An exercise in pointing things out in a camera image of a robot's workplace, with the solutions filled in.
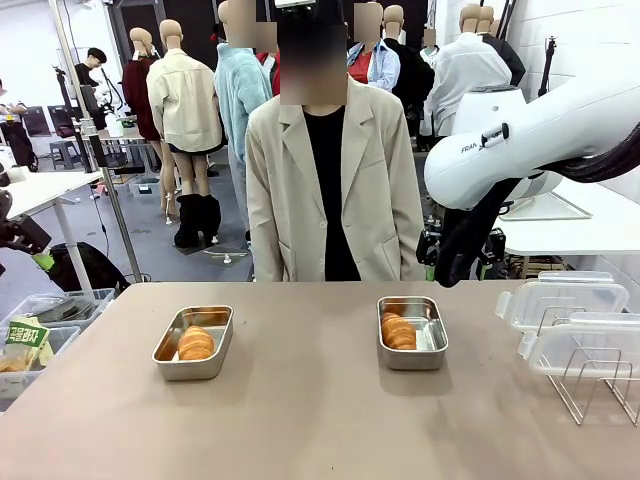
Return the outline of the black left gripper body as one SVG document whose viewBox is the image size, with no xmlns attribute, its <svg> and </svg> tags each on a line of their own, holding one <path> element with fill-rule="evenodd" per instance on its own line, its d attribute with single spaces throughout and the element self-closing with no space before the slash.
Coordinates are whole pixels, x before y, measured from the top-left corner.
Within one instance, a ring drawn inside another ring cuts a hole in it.
<svg viewBox="0 0 640 480">
<path fill-rule="evenodd" d="M 42 253 L 51 242 L 51 236 L 29 215 L 18 215 L 1 221 L 2 248 L 21 251 L 29 255 Z"/>
</svg>

